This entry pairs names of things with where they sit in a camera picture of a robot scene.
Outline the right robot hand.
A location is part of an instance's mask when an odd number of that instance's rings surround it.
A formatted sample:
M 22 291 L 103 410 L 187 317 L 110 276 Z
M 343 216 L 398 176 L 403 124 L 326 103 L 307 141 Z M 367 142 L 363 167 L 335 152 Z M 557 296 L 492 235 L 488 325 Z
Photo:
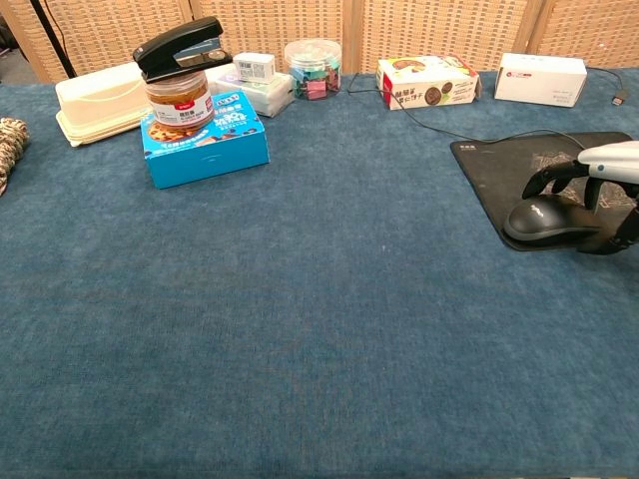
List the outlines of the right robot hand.
M 536 172 L 522 201 L 508 214 L 503 231 L 516 241 L 558 245 L 568 241 L 590 254 L 612 254 L 638 240 L 638 209 L 633 208 L 615 233 L 596 216 L 604 183 L 619 186 L 638 199 L 638 143 L 626 141 L 593 147 L 570 162 Z

